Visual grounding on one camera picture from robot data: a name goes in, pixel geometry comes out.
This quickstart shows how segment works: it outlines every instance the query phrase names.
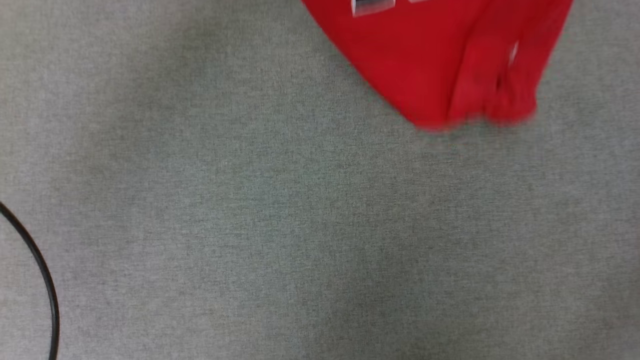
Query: gray background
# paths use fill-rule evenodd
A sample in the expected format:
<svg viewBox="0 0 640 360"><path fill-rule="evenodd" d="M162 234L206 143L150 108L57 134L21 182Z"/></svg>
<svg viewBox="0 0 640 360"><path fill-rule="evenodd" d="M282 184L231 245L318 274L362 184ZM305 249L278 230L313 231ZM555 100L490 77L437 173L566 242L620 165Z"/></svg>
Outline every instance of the gray background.
<svg viewBox="0 0 640 360"><path fill-rule="evenodd" d="M521 126L415 129L298 0L0 0L0 199L60 359L640 359L640 3ZM0 359L49 308L0 221Z"/></svg>

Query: gray carpet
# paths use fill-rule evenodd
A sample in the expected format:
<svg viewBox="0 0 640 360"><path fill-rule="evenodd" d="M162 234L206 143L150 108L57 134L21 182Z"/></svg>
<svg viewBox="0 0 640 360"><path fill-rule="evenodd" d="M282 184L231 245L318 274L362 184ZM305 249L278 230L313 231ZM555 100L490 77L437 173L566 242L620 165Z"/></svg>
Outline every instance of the gray carpet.
<svg viewBox="0 0 640 360"><path fill-rule="evenodd" d="M0 200L60 359L640 359L640 3L538 115L415 129L298 0L0 0ZM0 220L0 359L44 359Z"/></svg>

